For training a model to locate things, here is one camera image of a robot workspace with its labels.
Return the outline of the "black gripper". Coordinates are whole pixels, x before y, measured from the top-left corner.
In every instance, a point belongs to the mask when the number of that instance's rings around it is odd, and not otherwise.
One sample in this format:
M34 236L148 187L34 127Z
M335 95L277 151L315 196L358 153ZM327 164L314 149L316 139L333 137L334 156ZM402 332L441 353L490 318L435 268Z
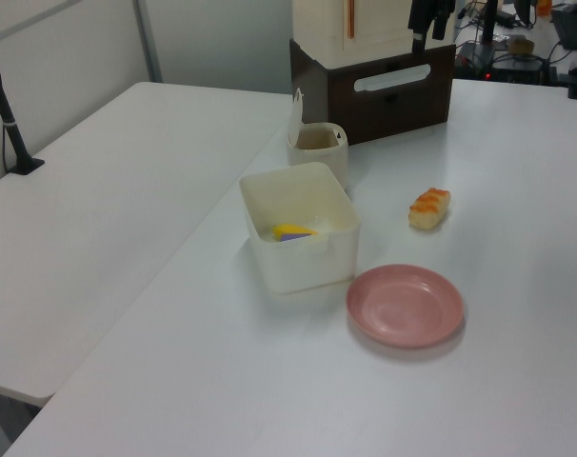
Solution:
M431 24L434 24L432 38L443 41L454 11L454 0L412 0L408 19L408 28L413 31L411 50L425 50L426 35L422 31L428 31Z

